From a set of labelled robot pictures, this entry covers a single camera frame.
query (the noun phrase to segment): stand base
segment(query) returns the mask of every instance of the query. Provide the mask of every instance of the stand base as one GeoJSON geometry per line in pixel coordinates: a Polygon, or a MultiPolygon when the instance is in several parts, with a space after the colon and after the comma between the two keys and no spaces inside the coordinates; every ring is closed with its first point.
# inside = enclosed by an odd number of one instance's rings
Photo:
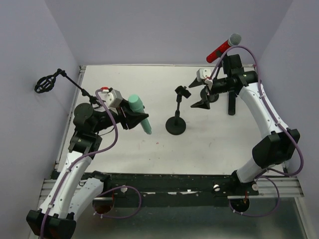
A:
{"type": "Polygon", "coordinates": [[[175,124],[175,117],[171,117],[166,121],[166,130],[172,135],[180,135],[186,130],[186,122],[182,118],[177,119],[175,124]]]}

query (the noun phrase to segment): black round object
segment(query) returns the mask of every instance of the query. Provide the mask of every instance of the black round object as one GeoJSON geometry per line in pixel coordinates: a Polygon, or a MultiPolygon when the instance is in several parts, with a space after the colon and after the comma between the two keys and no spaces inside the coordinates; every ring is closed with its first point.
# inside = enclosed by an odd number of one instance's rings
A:
{"type": "Polygon", "coordinates": [[[166,121],[166,130],[172,135],[180,135],[186,130],[186,122],[182,118],[177,118],[177,124],[175,124],[175,117],[171,117],[166,121]]]}
{"type": "Polygon", "coordinates": [[[249,209],[249,199],[247,198],[246,203],[244,203],[243,199],[231,199],[230,205],[235,209],[236,211],[243,213],[249,209]]]}
{"type": "Polygon", "coordinates": [[[206,93],[206,89],[204,88],[204,89],[202,89],[202,90],[200,91],[200,97],[201,97],[202,99],[205,99],[206,96],[207,96],[207,99],[208,99],[208,101],[209,101],[210,103],[214,103],[214,102],[216,102],[216,101],[219,99],[219,94],[208,96],[207,93],[206,93]]]}

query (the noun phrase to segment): red object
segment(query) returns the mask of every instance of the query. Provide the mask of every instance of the red object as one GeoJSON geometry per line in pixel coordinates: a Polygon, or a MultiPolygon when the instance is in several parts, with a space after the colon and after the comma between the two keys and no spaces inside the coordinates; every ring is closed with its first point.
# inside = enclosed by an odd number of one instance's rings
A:
{"type": "Polygon", "coordinates": [[[208,63],[212,63],[214,60],[216,60],[218,58],[217,51],[224,53],[229,47],[231,47],[231,46],[228,44],[228,40],[227,40],[223,44],[221,44],[220,47],[218,47],[216,50],[214,50],[212,53],[210,53],[209,56],[206,57],[206,61],[208,63]]]}

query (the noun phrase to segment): cable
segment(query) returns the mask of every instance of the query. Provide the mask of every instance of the cable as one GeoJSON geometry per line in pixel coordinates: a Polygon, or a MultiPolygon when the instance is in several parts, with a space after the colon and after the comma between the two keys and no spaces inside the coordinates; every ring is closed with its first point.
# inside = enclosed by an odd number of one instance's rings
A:
{"type": "MultiPolygon", "coordinates": [[[[65,181],[65,179],[66,179],[66,177],[67,177],[67,175],[68,175],[68,173],[72,170],[72,168],[74,167],[75,164],[77,164],[81,159],[83,159],[83,158],[85,158],[85,157],[87,157],[87,156],[92,156],[92,155],[95,155],[95,154],[97,154],[97,153],[102,153],[102,152],[105,152],[105,151],[111,149],[111,148],[116,144],[116,142],[118,141],[119,132],[118,132],[118,128],[117,128],[117,126],[116,126],[116,122],[115,122],[115,120],[114,120],[114,118],[113,118],[113,116],[112,116],[112,113],[111,113],[110,110],[107,108],[107,106],[104,104],[104,102],[103,102],[103,100],[101,99],[101,97],[99,96],[99,92],[101,92],[101,91],[102,91],[101,89],[97,89],[97,90],[95,91],[95,95],[96,95],[96,98],[97,98],[98,101],[101,103],[101,105],[103,106],[103,108],[105,109],[106,113],[108,114],[108,116],[110,117],[110,119],[111,119],[111,121],[112,121],[114,130],[115,130],[115,138],[114,138],[114,141],[113,141],[113,143],[112,143],[110,146],[108,146],[108,147],[106,147],[106,148],[104,148],[104,149],[95,151],[95,152],[90,152],[90,153],[84,154],[84,155],[82,155],[81,157],[77,158],[73,163],[71,163],[71,165],[68,167],[68,170],[67,170],[67,171],[64,173],[64,175],[62,176],[62,179],[61,179],[60,183],[58,184],[58,186],[57,186],[57,188],[56,188],[56,190],[55,190],[55,192],[54,192],[54,194],[53,194],[53,196],[52,196],[52,199],[51,199],[51,201],[50,201],[50,203],[49,203],[49,206],[50,206],[50,207],[53,207],[54,201],[55,201],[55,199],[56,199],[56,197],[57,197],[57,195],[58,195],[58,193],[59,193],[59,191],[60,191],[60,189],[61,189],[61,187],[62,187],[62,185],[63,185],[63,183],[64,183],[64,181],[65,181]]],[[[50,207],[47,208],[47,210],[46,210],[46,212],[45,212],[45,214],[44,214],[43,220],[42,220],[41,230],[40,230],[40,238],[41,238],[41,239],[44,239],[44,226],[45,226],[46,219],[47,219],[47,217],[48,217],[48,215],[49,215],[49,212],[50,212],[50,207]]]]}
{"type": "Polygon", "coordinates": [[[274,187],[275,187],[275,189],[276,189],[276,191],[277,191],[277,202],[276,202],[276,205],[275,205],[275,207],[273,208],[273,210],[271,210],[270,212],[267,212],[267,213],[265,213],[265,214],[257,214],[257,215],[252,215],[252,214],[247,214],[247,213],[240,213],[240,212],[238,212],[238,211],[236,211],[232,206],[231,206],[231,204],[230,204],[230,200],[229,200],[229,207],[230,207],[230,209],[233,211],[233,213],[237,213],[237,214],[239,214],[239,215],[242,215],[242,216],[246,216],[246,217],[250,217],[250,218],[262,218],[262,217],[266,217],[266,216],[268,216],[268,215],[270,215],[271,213],[273,213],[274,211],[276,211],[277,209],[278,209],[278,207],[279,207],[279,205],[280,205],[280,194],[279,194],[279,189],[278,189],[278,187],[277,187],[277,185],[275,184],[275,182],[273,181],[273,180],[271,180],[270,178],[268,178],[268,177],[266,177],[266,176],[260,176],[258,179],[260,179],[260,178],[266,178],[268,181],[270,181],[273,185],[274,185],[274,187]]]}
{"type": "Polygon", "coordinates": [[[108,133],[111,133],[113,130],[114,130],[114,127],[113,127],[113,129],[111,129],[109,132],[106,132],[106,133],[104,133],[104,134],[100,134],[100,136],[104,136],[104,135],[106,135],[106,134],[108,134],[108,133]]]}
{"type": "Polygon", "coordinates": [[[300,157],[300,166],[299,166],[299,169],[294,172],[294,173],[284,173],[284,172],[280,172],[276,169],[272,169],[272,168],[268,168],[266,170],[271,170],[271,171],[274,171],[276,173],[279,173],[279,174],[282,174],[282,175],[285,175],[285,176],[295,176],[297,174],[299,174],[303,167],[304,167],[304,156],[301,152],[301,149],[300,147],[297,145],[296,141],[294,140],[294,138],[288,133],[288,131],[280,124],[280,122],[278,121],[278,119],[275,117],[274,113],[272,112],[271,108],[269,107],[264,95],[262,95],[262,89],[261,89],[261,79],[260,79],[260,71],[259,71],[259,66],[258,66],[258,63],[257,63],[257,59],[255,57],[255,55],[245,46],[232,46],[230,48],[228,48],[222,55],[221,57],[219,58],[216,66],[214,67],[214,70],[213,72],[211,73],[210,75],[210,79],[212,78],[212,76],[214,75],[215,71],[217,70],[218,66],[220,65],[221,61],[223,60],[224,56],[227,54],[228,51],[230,51],[231,49],[234,49],[234,48],[242,48],[246,51],[248,51],[250,53],[250,55],[253,57],[254,61],[255,61],[255,65],[256,65],[256,69],[257,69],[257,74],[258,74],[258,90],[259,90],[259,95],[260,95],[260,98],[262,99],[265,107],[267,108],[267,111],[269,112],[269,114],[271,115],[271,117],[273,118],[273,120],[275,121],[275,124],[287,135],[287,137],[290,139],[290,141],[293,143],[294,147],[296,148],[298,154],[299,154],[299,157],[300,157]]]}
{"type": "Polygon", "coordinates": [[[119,186],[119,187],[116,187],[116,188],[112,188],[112,189],[110,189],[110,190],[108,190],[108,191],[106,191],[106,192],[104,192],[104,193],[101,193],[98,197],[102,197],[102,196],[105,195],[105,194],[108,194],[108,193],[110,193],[110,192],[112,192],[112,191],[114,191],[114,190],[121,189],[121,188],[130,188],[130,189],[133,189],[134,191],[137,192],[137,194],[138,194],[138,196],[139,196],[139,205],[138,205],[138,208],[137,208],[132,214],[130,214],[130,215],[128,215],[128,216],[121,216],[121,217],[109,216],[109,215],[104,215],[104,214],[99,214],[99,213],[97,213],[96,210],[95,210],[95,208],[93,207],[93,209],[94,209],[94,211],[95,211],[95,213],[94,213],[93,215],[99,215],[101,218],[112,218],[112,219],[126,219],[126,218],[130,218],[130,217],[136,215],[136,214],[139,212],[139,210],[141,209],[141,206],[142,206],[142,196],[141,196],[140,192],[139,192],[136,188],[134,188],[134,187],[132,187],[132,186],[125,186],[125,185],[124,185],[124,186],[119,186]]]}

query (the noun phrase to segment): gray microphone head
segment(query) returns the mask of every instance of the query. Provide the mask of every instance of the gray microphone head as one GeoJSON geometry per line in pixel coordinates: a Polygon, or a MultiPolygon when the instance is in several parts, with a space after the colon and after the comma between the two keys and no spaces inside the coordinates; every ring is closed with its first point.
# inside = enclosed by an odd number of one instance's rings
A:
{"type": "Polygon", "coordinates": [[[230,35],[228,39],[228,44],[230,46],[237,46],[239,45],[240,41],[241,41],[241,35],[234,33],[230,35]]]}

